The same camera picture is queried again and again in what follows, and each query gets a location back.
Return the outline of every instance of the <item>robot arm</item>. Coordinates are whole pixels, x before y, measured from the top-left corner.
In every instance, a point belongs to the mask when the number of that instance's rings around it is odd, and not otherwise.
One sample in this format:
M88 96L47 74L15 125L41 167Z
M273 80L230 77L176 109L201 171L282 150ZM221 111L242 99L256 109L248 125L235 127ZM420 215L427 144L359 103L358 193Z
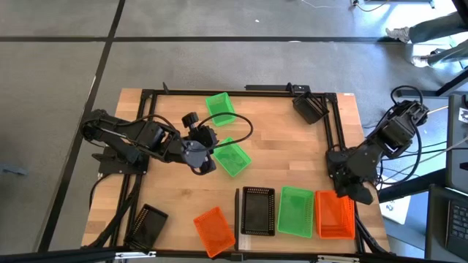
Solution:
M347 195L370 205L373 198L363 183L377 179L377 164L383 156L393 159L411 146L417 127L427 120L428 111L417 101L396 103L358 147L327 151L329 176L338 196Z
M81 132L85 140L107 144L117 153L117 158L128 165L138 165L149 155L164 163L187 164L197 175L215 170L211 159L213 150L209 150L218 143L214 130L209 126L196 127L197 113L185 115L182 121L189 127L187 137L181 137L170 123L142 119L129 122L110 116L105 110L94 110L81 126Z

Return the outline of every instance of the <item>shoe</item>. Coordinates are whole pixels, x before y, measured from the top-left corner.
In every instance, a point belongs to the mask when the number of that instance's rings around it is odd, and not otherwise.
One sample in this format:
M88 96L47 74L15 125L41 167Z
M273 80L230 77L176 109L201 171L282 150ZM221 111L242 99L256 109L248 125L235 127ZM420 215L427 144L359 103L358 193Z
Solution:
M393 38L393 39L398 39L403 43L408 43L410 40L410 28L409 27L404 27L404 28L395 28L394 30L390 30L388 28L385 29L385 32L387 32L387 36Z
M429 57L430 56L412 56L411 57L411 64L417 67L425 67L429 66Z

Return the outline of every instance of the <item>wooden tabletop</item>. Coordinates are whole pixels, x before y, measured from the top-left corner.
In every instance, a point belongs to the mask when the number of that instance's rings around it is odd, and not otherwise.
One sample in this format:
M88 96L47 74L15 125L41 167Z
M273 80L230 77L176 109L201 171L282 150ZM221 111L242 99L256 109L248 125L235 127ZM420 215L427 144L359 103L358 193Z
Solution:
M141 89L126 88L121 92L116 117L134 120L140 102ZM353 94L337 94L341 122L347 147L363 141L363 130L358 107ZM296 186L312 191L332 190L333 183L327 176L325 151L327 142L323 121L308 125L294 111L291 98L231 96L235 111L247 117L254 125L253 135L239 145L252 158L252 163L235 178L217 164L218 169L204 176L194 175L187 165L164 164L150 160L148 173L138 200L138 211L149 204L169 215L161 231L155 249L204 251L193 219L213 207L219 206L234 231L235 189L244 186L275 188L276 220L282 186ZM200 120L209 116L204 96L159 95L156 113L166 117L186 134L181 118L195 111ZM216 127L218 140L245 136L249 125L241 119ZM122 175L111 175L96 188L88 216L83 245L91 243L105 228L116 212ZM376 191L371 205L358 204L362 222L377 242L389 250L387 235L380 213ZM122 220L118 244L123 243L127 218ZM274 237L241 235L239 249L264 252L327 252L355 253L354 240L321 240L316 226L312 238L298 237L276 231Z

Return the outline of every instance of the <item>orange plastic basket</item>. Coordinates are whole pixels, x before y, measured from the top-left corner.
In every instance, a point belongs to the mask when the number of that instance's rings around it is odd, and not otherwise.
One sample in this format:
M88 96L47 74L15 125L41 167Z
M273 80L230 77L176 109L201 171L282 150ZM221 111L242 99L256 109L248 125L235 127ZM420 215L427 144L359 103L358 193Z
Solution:
M219 207L202 214L193 222L209 257L212 258L235 244L234 234Z
M335 191L316 191L315 211L320 238L354 239L354 202L349 197L338 198Z

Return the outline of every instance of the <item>green plastic basket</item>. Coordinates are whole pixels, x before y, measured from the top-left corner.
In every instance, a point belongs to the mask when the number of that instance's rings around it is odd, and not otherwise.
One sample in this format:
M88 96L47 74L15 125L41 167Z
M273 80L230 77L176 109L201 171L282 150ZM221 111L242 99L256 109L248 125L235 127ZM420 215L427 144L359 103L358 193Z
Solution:
M228 137L221 143L232 141L233 139ZM232 177L235 177L252 162L247 153L237 143L214 149L214 158Z
M312 237L314 192L284 186L279 203L278 231L300 237Z
M210 116L217 113L235 113L233 104L231 103L227 92L207 98L206 106L208 107ZM232 115L221 115L213 118L213 123L216 126L223 126L225 124L232 123L233 121L235 121L235 116Z

